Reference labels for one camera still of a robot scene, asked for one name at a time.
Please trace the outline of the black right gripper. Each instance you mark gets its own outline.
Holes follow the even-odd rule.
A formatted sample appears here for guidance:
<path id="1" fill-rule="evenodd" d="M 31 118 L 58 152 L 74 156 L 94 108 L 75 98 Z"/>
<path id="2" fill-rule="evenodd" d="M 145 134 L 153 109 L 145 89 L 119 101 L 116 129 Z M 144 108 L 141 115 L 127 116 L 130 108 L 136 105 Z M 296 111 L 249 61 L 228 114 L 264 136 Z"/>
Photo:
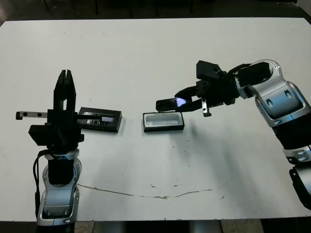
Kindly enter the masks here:
<path id="1" fill-rule="evenodd" d="M 200 98 L 180 106 L 180 112 L 193 112 L 202 108 L 203 116 L 210 117 L 210 108 L 231 105 L 238 97 L 235 77 L 227 72 L 218 72 L 211 77 L 203 74 L 197 77 L 196 86 L 187 87 L 175 94 L 176 98 Z"/>

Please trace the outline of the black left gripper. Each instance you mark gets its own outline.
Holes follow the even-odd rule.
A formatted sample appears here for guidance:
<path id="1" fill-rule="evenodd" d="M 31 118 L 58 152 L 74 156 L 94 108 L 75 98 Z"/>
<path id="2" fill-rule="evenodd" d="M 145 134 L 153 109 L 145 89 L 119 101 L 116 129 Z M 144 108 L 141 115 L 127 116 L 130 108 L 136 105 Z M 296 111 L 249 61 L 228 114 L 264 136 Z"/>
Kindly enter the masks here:
<path id="1" fill-rule="evenodd" d="M 76 90 L 71 71 L 62 70 L 53 91 L 53 109 L 44 112 L 17 111 L 16 120 L 26 117 L 46 118 L 44 125 L 31 125 L 29 135 L 39 146 L 48 148 L 76 148 L 84 141 L 80 119 L 102 120 L 101 116 L 79 115 L 75 112 Z"/>

